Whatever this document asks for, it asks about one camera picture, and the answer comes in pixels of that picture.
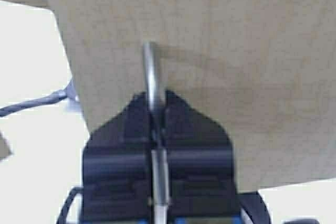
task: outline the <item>wood grain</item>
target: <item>wood grain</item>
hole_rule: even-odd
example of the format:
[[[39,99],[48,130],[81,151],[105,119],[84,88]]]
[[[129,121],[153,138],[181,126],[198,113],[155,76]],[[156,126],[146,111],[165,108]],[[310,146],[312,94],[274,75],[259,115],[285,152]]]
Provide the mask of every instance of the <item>wood grain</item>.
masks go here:
[[[336,176],[336,0],[48,0],[89,130],[167,86],[232,137],[241,190]]]

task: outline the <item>gray cable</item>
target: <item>gray cable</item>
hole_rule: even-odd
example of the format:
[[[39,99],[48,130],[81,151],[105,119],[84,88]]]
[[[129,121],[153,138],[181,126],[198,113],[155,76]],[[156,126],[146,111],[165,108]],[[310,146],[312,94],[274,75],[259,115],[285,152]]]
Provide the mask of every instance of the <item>gray cable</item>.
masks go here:
[[[72,80],[69,82],[65,89],[55,91],[46,97],[21,102],[0,109],[0,118],[18,112],[20,110],[25,110],[42,105],[55,104],[64,100],[65,98],[70,98],[78,102],[78,96],[76,94]]]

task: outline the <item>plywood panel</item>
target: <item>plywood panel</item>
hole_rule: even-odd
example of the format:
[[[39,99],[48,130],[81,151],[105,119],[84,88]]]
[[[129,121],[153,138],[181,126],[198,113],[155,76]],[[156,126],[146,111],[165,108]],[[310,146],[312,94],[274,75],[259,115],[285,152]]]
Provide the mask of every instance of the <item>plywood panel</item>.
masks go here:
[[[167,86],[223,125],[241,190],[336,175],[336,0],[49,0],[89,130]]]

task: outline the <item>blue component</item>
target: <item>blue component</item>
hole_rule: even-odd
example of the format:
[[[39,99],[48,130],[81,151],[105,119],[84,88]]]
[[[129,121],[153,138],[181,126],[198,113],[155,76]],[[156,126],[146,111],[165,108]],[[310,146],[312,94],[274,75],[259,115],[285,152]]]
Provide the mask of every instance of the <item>blue component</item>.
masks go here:
[[[175,224],[186,224],[185,218],[176,218]]]
[[[232,224],[243,224],[243,221],[240,216],[235,216],[232,218]]]
[[[146,220],[139,220],[138,224],[148,224],[148,222]]]

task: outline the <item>metal rod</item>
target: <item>metal rod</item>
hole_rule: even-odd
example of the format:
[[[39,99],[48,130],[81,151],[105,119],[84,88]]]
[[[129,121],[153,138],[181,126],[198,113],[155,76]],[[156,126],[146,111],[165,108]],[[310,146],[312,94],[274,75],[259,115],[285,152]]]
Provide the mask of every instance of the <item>metal rod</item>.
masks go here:
[[[162,127],[164,125],[165,88],[161,79],[160,59],[157,56],[154,42],[143,45],[143,62],[147,87],[147,101],[154,128],[155,141],[158,146],[164,145]]]
[[[152,140],[156,143],[152,150],[152,183],[154,223],[167,223],[167,210],[170,202],[169,170],[167,153],[164,148],[164,109],[165,88],[161,79],[160,59],[153,42],[143,45],[144,73],[147,87],[147,103],[151,115]]]

